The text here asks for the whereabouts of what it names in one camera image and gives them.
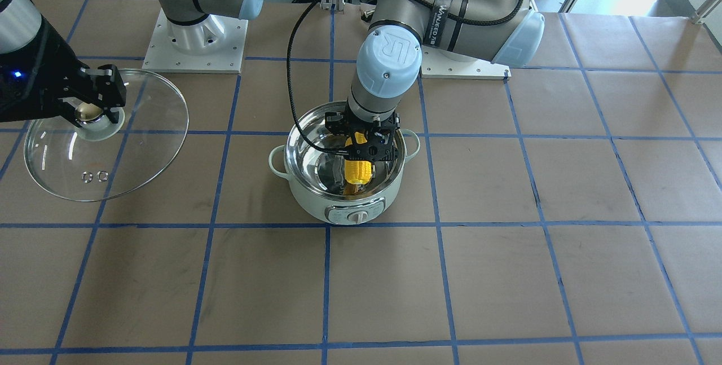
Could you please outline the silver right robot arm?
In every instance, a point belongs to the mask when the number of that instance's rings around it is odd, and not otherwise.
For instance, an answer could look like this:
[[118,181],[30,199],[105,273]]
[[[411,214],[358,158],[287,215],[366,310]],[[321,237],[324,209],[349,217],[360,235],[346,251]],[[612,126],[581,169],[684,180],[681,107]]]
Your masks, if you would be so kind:
[[[178,51],[200,53],[189,31],[211,25],[212,16],[253,20],[264,0],[159,0],[173,28]],[[126,105],[121,72],[113,64],[98,69],[78,59],[67,41],[31,0],[2,0],[2,122],[62,117],[80,127],[80,106],[89,104],[90,121],[106,117],[117,124]]]

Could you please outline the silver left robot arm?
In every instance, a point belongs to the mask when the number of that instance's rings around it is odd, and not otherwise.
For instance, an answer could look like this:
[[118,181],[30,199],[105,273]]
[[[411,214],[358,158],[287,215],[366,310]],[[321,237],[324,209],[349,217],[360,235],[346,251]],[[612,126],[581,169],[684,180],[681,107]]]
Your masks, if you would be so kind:
[[395,130],[395,108],[417,79],[424,48],[523,67],[536,54],[544,16],[531,0],[377,0],[356,59],[345,110],[329,113],[336,135]]

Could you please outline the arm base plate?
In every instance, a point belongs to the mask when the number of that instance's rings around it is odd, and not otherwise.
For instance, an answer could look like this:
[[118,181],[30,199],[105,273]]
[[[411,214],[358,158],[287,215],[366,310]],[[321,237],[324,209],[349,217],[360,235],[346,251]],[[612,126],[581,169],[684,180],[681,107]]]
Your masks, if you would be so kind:
[[210,15],[182,26],[160,12],[142,68],[156,73],[240,74],[247,20]]
[[462,80],[503,80],[510,77],[510,67],[424,46],[422,78]]

